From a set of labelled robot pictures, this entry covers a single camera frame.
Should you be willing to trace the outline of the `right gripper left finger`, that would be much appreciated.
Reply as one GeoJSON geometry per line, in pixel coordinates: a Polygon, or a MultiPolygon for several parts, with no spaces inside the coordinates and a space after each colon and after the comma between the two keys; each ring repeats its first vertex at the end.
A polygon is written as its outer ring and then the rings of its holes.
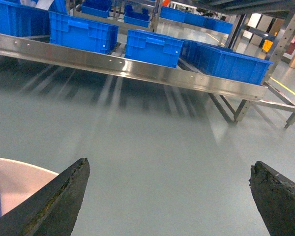
{"type": "Polygon", "coordinates": [[[90,166],[80,158],[0,217],[0,236],[69,236],[83,202],[90,166]]]}

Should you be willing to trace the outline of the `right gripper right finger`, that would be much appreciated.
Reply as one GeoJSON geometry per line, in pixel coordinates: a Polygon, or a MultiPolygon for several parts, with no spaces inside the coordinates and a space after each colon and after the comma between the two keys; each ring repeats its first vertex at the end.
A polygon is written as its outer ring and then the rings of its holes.
{"type": "Polygon", "coordinates": [[[257,209],[271,236],[295,236],[295,182],[257,161],[249,180],[257,209]]]}

